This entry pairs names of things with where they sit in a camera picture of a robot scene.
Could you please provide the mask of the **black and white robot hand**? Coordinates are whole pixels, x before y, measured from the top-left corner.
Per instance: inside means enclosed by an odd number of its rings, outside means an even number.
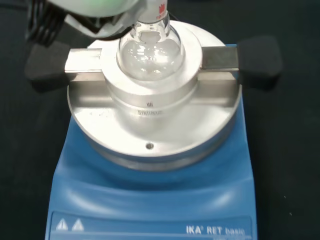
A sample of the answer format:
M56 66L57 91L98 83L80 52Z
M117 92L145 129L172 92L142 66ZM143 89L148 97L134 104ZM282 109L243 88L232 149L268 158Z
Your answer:
M145 0L29 0L25 39L48 47L67 23L90 38L117 40L146 8Z

